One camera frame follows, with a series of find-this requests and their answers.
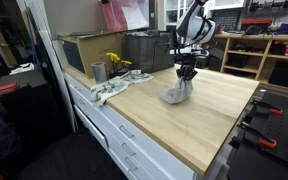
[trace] drawer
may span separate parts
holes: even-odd
[[[91,123],[91,121],[82,113],[82,111],[74,105],[76,114],[80,117],[84,126],[93,134],[93,136],[97,139],[97,141],[107,149],[107,143],[105,136]]]
[[[155,166],[160,167],[160,170],[170,179],[192,180],[194,171],[182,163],[179,159],[169,153],[166,149],[160,146],[157,142],[148,137],[145,133],[135,127],[127,119],[117,113],[114,109],[105,105],[101,107],[100,112],[107,118],[107,121],[116,126],[122,136],[129,140],[135,147],[140,149]]]
[[[102,128],[102,122],[101,122],[101,114],[97,110],[96,107],[94,107],[91,103],[89,103],[85,97],[83,97],[78,91],[74,89],[72,84],[69,84],[69,88],[71,91],[71,94],[73,96],[73,100],[75,104],[81,109],[81,111],[92,120],[92,122],[99,128]]]
[[[157,180],[167,180],[172,179],[167,175],[167,172],[162,171],[162,167],[157,163],[154,163],[154,160],[141,150],[136,144],[128,140],[123,134],[119,131],[112,122],[108,119],[102,120],[104,129],[114,135],[116,140],[120,143],[120,148],[122,148],[129,157],[136,160],[141,164],[141,166],[154,178]]]
[[[132,159],[123,149],[115,137],[107,132],[108,152],[120,169],[129,179],[134,180],[152,180],[153,178],[144,170],[144,168],[134,159]]]
[[[82,94],[85,97],[85,99],[87,99],[89,102],[91,102],[91,92],[90,92],[90,90],[85,88],[81,83],[76,81],[69,74],[67,74],[67,73],[65,73],[65,74],[66,74],[66,80],[68,81],[69,84],[72,85],[73,89],[75,89],[77,92]]]

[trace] metal cup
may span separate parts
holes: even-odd
[[[106,65],[105,62],[96,62],[91,64],[94,73],[96,84],[107,81]]]

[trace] wooden countertop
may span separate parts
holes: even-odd
[[[224,34],[216,34],[215,38],[233,38],[233,39],[254,39],[254,40],[287,40],[288,35],[242,35],[242,34],[232,34],[232,33],[224,33]]]
[[[107,104],[204,176],[259,82],[199,69],[189,99],[170,105],[159,94],[175,86],[177,67],[153,73],[153,80],[131,85]]]

